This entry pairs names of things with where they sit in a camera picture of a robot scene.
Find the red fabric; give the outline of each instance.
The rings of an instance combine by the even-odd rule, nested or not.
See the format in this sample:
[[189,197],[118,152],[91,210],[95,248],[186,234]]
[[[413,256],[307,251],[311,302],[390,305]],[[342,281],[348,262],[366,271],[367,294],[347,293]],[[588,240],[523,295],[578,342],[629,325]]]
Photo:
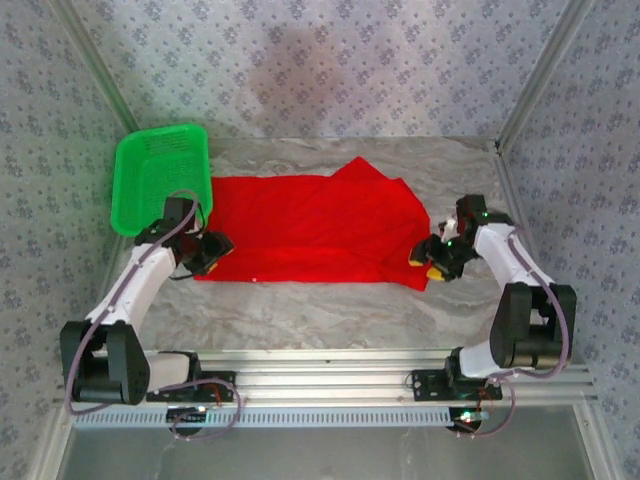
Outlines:
[[235,249],[199,280],[392,282],[416,290],[426,267],[409,266],[429,217],[401,179],[358,157],[330,177],[215,177],[208,229]]

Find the floral wallpaper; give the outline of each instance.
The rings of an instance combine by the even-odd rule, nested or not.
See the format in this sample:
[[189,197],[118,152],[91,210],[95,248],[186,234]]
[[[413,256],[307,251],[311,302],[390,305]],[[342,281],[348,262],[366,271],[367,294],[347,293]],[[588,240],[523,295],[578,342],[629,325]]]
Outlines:
[[640,479],[640,4],[599,0],[509,159],[546,267],[578,292],[621,461]]
[[566,0],[71,0],[141,128],[497,136]]
[[45,1],[0,17],[0,478],[20,479],[62,381],[60,327],[103,277],[123,132]]

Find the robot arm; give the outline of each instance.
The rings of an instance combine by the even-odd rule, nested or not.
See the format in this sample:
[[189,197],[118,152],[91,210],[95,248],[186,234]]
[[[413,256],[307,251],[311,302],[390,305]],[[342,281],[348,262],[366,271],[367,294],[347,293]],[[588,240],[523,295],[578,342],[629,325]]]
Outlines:
[[83,321],[67,322],[62,328],[60,351],[68,382],[83,337],[97,327],[82,353],[72,400],[136,405],[147,392],[194,379],[199,366],[193,354],[145,354],[139,342],[149,306],[177,266],[184,265],[194,275],[205,274],[233,248],[221,233],[198,231],[192,219],[150,250],[185,220],[192,207],[191,200],[167,199],[163,218],[136,237],[131,259],[104,300]]
[[[441,237],[431,235],[416,245],[410,263],[429,264],[431,278],[451,281],[462,276],[467,261],[483,258],[502,296],[489,339],[452,352],[445,365],[449,381],[484,379],[516,367],[549,369],[558,363],[562,350],[560,325],[540,280],[550,287],[562,308],[569,331],[570,357],[575,291],[568,285],[555,284],[535,264],[508,215],[487,210],[482,195],[458,200],[456,213],[456,220],[440,224]],[[534,311],[546,322],[532,323]]]

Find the green basket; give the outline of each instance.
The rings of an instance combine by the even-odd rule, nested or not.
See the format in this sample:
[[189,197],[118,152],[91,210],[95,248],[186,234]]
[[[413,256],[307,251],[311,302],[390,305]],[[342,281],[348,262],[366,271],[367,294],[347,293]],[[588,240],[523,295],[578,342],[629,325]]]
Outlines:
[[204,128],[176,125],[127,135],[116,149],[111,225],[135,237],[162,217],[167,197],[183,189],[198,195],[206,222],[213,193]]

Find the marble surface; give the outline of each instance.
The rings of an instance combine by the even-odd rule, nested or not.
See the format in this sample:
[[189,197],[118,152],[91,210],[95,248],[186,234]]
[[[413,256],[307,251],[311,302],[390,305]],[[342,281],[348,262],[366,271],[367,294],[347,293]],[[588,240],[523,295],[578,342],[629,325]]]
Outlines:
[[[361,155],[402,177],[431,217],[432,229],[466,193],[506,210],[483,140],[432,138],[216,140],[214,175],[326,174]],[[124,267],[129,250],[122,252]],[[166,282],[149,309],[145,348],[414,348],[468,345],[486,338],[499,290],[481,260],[456,282],[425,292],[389,284]]]

